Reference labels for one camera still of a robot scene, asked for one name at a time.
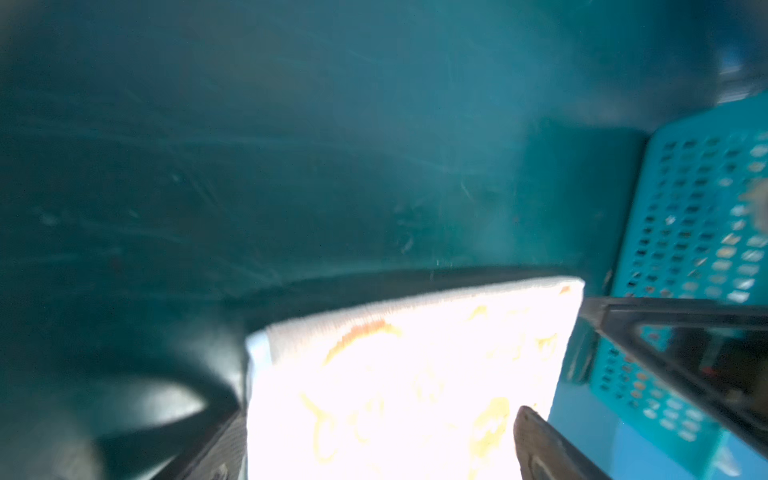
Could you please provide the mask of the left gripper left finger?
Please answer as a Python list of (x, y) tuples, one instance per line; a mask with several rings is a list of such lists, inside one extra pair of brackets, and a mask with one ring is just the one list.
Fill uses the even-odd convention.
[(176, 456), (155, 480), (237, 480), (246, 465), (246, 412), (236, 410), (198, 445)]

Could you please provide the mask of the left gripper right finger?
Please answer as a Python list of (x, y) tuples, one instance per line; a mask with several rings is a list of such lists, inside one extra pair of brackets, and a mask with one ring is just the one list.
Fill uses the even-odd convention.
[(521, 406), (514, 442), (523, 480), (610, 480), (535, 410)]

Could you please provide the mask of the orange white patterned towel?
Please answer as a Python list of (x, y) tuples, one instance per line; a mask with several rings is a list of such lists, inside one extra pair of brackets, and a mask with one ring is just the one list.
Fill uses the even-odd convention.
[(517, 479), (585, 283), (553, 276), (294, 317), (248, 336), (251, 479)]

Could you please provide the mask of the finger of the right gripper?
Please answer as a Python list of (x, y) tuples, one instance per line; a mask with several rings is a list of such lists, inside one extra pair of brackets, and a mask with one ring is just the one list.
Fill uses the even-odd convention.
[(594, 297), (579, 315), (665, 386), (767, 453), (766, 306)]

